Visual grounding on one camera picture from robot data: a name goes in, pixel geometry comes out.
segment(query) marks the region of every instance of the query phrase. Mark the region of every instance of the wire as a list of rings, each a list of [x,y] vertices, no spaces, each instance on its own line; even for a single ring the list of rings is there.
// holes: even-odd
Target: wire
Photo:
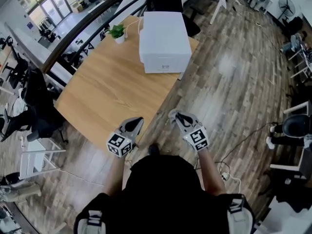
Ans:
[[[243,143],[244,141],[246,141],[250,136],[252,136],[253,134],[255,134],[256,132],[261,131],[265,126],[267,126],[268,124],[275,124],[276,122],[267,122],[265,123],[262,127],[260,127],[259,129],[254,130],[253,132],[251,132],[251,134],[249,134],[246,138],[244,138],[241,142],[239,142],[236,146],[234,146],[234,148],[232,150],[230,150],[230,152],[220,161],[221,163],[224,163],[224,160],[232,153],[235,151],[235,149],[240,146],[241,143]]]
[[[70,174],[71,176],[74,176],[74,177],[76,177],[76,178],[80,178],[80,179],[82,179],[83,181],[85,181],[85,182],[87,182],[87,183],[89,183],[89,184],[100,185],[100,186],[103,186],[103,187],[104,187],[104,185],[102,185],[102,184],[90,182],[90,181],[85,180],[85,179],[82,178],[82,177],[78,177],[77,175],[72,174],[72,173],[70,173],[70,172],[68,172],[68,171],[63,171],[63,170],[59,170],[59,171],[60,171],[60,172],[63,172],[63,173],[68,173],[68,174]]]
[[[125,163],[128,162],[130,164],[130,168],[132,168],[132,160],[126,160]]]
[[[268,35],[264,32],[264,29],[263,29],[263,26],[258,23],[258,22],[255,22],[255,21],[251,21],[250,19],[248,19],[246,16],[243,16],[242,14],[240,14],[236,8],[234,7],[234,0],[232,0],[232,8],[233,10],[239,14],[242,18],[244,18],[246,21],[250,22],[250,23],[254,23],[256,24],[257,26],[261,27],[262,28],[262,33],[267,37],[267,39],[269,40],[269,42],[272,44],[272,46],[279,51],[279,48],[271,41],[271,39],[268,37]]]
[[[229,174],[231,174],[231,168],[230,168],[230,166],[229,166],[227,163],[225,163],[224,161],[215,162],[215,164],[219,164],[219,163],[225,164],[225,165],[229,168]]]
[[[136,23],[136,22],[138,22],[137,33],[140,35],[140,23],[141,23],[141,20],[142,20],[142,19],[143,19],[143,18],[142,18],[142,17],[140,17],[140,19],[139,19],[139,20],[136,20],[136,21],[134,21],[134,22],[130,23],[130,24],[126,27],[126,30],[125,30],[125,38],[127,38],[127,37],[128,37],[128,35],[127,35],[127,30],[128,30],[128,27],[129,27],[130,25],[132,25],[132,24]]]
[[[229,176],[230,176],[232,179],[238,180],[238,181],[239,181],[239,191],[238,191],[238,194],[240,194],[240,185],[241,185],[242,181],[241,181],[239,178],[237,178],[237,177],[233,177],[231,174],[229,174]]]

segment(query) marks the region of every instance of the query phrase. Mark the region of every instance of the glass door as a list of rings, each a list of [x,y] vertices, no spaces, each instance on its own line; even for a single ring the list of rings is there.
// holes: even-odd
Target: glass door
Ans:
[[[59,14],[56,7],[53,5],[51,0],[47,0],[42,4],[42,7],[44,8],[45,12],[50,16],[50,18],[53,20],[55,25],[59,24],[60,21],[62,21],[62,17]]]
[[[63,18],[65,18],[71,12],[65,0],[54,0],[54,2],[61,12]]]

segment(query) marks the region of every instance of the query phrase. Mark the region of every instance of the white box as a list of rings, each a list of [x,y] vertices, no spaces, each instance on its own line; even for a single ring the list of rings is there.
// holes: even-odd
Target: white box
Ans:
[[[146,73],[181,73],[192,56],[180,12],[144,12],[139,54]]]

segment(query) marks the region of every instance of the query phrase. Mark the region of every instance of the fan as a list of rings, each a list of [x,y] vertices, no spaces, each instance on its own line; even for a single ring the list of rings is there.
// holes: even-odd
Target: fan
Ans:
[[[295,14],[295,7],[291,0],[279,0],[278,5],[282,14],[279,16],[278,20],[285,15],[287,17],[292,17]]]

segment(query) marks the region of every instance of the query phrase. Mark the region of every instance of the wooden table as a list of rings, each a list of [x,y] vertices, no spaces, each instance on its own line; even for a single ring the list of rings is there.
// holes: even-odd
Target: wooden table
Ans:
[[[129,16],[126,27],[138,20]],[[86,58],[57,100],[56,109],[97,147],[125,119],[144,117],[141,138],[179,74],[146,74],[139,58],[137,23],[128,38],[115,43],[108,35]],[[192,53],[198,41],[190,38]]]

